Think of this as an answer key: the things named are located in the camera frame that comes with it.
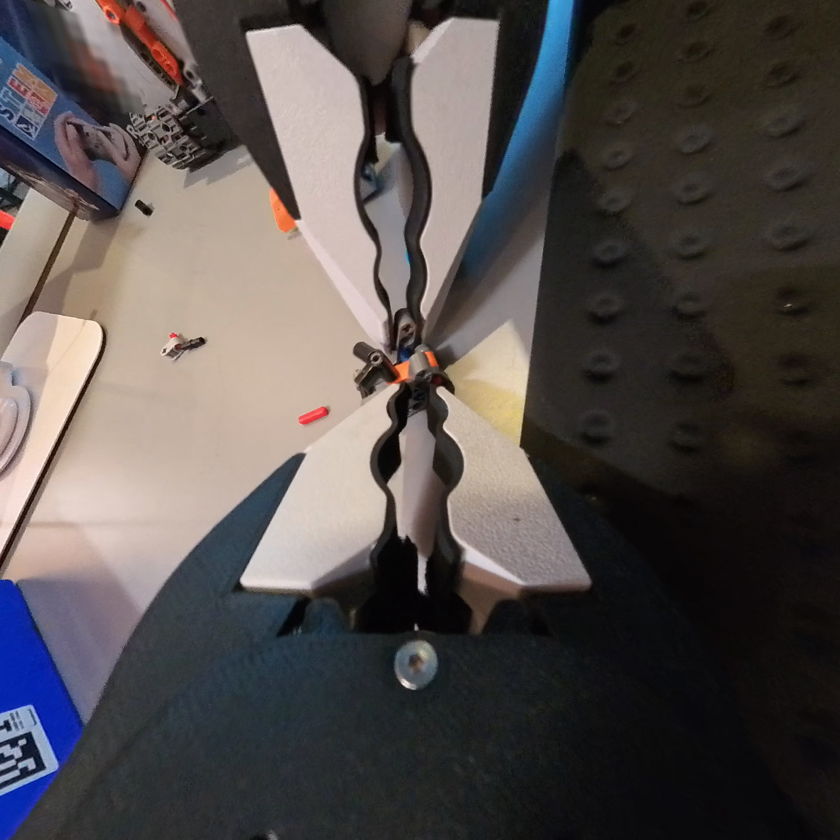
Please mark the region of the grey orange brick assembly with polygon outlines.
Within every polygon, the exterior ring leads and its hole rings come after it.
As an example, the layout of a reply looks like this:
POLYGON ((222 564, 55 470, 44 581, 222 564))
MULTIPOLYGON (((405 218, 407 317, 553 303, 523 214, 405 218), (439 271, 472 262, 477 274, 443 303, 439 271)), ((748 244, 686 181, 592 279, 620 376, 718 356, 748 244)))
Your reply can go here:
POLYGON ((427 409, 432 388, 443 388, 455 393, 455 385, 438 364, 435 353, 425 344, 418 344, 412 354, 401 349, 397 362, 388 354, 365 342, 357 342, 353 356, 361 367, 353 376, 353 383, 361 399, 367 400, 388 385, 406 385, 409 396, 405 417, 412 417, 427 409))

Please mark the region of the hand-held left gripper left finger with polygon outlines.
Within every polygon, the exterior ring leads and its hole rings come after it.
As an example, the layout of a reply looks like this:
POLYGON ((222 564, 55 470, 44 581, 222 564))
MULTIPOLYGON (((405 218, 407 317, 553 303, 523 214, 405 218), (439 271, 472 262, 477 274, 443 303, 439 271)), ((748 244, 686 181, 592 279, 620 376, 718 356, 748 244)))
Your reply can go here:
POLYGON ((245 591, 329 597, 346 609, 370 593, 387 513, 371 458, 403 391, 387 386, 308 447, 240 577, 245 591))

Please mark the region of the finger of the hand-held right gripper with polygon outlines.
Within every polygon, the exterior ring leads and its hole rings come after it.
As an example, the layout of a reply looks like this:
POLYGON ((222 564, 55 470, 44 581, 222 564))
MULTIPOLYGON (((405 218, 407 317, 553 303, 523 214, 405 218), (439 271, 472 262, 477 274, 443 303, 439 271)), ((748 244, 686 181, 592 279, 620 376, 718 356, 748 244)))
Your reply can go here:
POLYGON ((484 200, 497 43, 497 19, 450 17, 394 78, 413 175, 406 304, 421 330, 438 319, 484 200))
POLYGON ((370 132, 357 77, 299 24, 246 33, 269 120, 312 253, 371 342, 392 345, 382 249, 361 208, 370 132))

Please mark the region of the blue storage bin with tag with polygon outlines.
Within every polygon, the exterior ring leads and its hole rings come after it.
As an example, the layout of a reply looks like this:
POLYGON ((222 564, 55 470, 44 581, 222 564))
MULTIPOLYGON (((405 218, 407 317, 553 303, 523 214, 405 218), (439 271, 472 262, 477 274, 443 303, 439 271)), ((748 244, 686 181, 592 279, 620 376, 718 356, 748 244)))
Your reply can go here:
POLYGON ((23 594, 1 581, 1 838, 11 838, 82 732, 23 594))

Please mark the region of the blue robot kit box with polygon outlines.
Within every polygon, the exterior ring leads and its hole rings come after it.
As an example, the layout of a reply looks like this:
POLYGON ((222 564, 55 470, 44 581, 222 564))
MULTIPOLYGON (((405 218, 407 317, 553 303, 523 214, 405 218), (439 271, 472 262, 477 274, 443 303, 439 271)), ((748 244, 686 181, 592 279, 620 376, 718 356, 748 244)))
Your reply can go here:
POLYGON ((120 215, 144 156, 135 65, 97 2, 2 1, 2 170, 87 221, 120 215))

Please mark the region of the black dimpled mat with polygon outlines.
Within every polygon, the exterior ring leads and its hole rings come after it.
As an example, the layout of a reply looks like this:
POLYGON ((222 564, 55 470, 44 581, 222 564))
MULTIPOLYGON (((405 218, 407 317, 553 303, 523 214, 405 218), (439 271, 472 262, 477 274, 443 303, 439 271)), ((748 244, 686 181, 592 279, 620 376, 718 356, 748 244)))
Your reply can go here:
POLYGON ((839 3, 578 2, 522 442, 838 838, 839 3))

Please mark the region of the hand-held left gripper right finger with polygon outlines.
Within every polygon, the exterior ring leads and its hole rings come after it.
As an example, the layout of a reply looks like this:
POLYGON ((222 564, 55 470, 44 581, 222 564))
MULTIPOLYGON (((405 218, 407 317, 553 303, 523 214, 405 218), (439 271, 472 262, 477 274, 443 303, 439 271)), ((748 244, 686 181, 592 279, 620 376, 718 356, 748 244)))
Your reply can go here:
POLYGON ((429 592, 473 613, 587 592, 591 577, 524 451, 446 389, 429 393, 428 427, 443 485, 429 592))

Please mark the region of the grey tracked toy robot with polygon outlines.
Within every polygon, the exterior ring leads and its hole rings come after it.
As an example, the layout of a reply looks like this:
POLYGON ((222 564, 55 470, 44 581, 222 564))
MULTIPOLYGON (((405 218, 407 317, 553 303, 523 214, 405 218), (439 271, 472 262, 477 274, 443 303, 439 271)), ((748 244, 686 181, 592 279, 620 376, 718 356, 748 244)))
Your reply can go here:
POLYGON ((195 172, 240 145, 207 89, 174 2, 97 1, 132 55, 128 130, 157 159, 195 172))

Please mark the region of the white stand base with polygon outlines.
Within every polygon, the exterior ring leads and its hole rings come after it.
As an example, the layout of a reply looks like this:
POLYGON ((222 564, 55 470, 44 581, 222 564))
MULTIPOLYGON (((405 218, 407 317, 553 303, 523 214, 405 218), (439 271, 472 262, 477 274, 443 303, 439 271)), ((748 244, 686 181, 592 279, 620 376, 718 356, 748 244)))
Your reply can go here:
POLYGON ((1 361, 2 567, 28 519, 105 344, 93 321, 42 311, 17 328, 1 361))

